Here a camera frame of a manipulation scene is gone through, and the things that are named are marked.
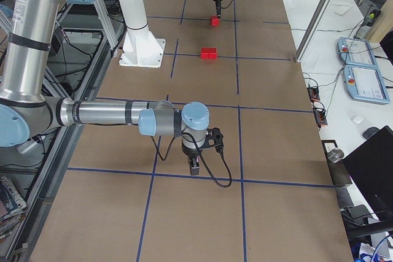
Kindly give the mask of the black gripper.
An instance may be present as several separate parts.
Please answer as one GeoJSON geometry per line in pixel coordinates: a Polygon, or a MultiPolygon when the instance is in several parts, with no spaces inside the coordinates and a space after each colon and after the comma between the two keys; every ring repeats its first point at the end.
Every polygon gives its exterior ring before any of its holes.
{"type": "Polygon", "coordinates": [[[182,144],[182,151],[184,152],[185,155],[188,156],[190,175],[191,176],[199,175],[200,165],[199,165],[198,157],[201,154],[201,150],[196,147],[189,148],[185,144],[182,144]]]}
{"type": "Polygon", "coordinates": [[[220,17],[221,16],[221,3],[223,0],[213,0],[216,4],[216,16],[220,17]]]}

